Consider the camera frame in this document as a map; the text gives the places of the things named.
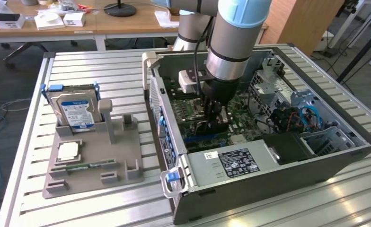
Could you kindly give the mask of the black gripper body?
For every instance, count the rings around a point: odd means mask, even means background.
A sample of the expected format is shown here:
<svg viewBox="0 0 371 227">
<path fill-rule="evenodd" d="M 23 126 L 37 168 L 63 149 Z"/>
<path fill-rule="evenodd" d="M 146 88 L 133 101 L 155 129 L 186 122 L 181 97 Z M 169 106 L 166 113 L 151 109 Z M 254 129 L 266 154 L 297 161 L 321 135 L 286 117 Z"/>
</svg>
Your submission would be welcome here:
<svg viewBox="0 0 371 227">
<path fill-rule="evenodd" d="M 205 80 L 201 88 L 202 96 L 208 100 L 218 102 L 220 105 L 226 105 L 234 96 L 237 86 L 237 79 L 229 81 L 218 79 Z"/>
</svg>

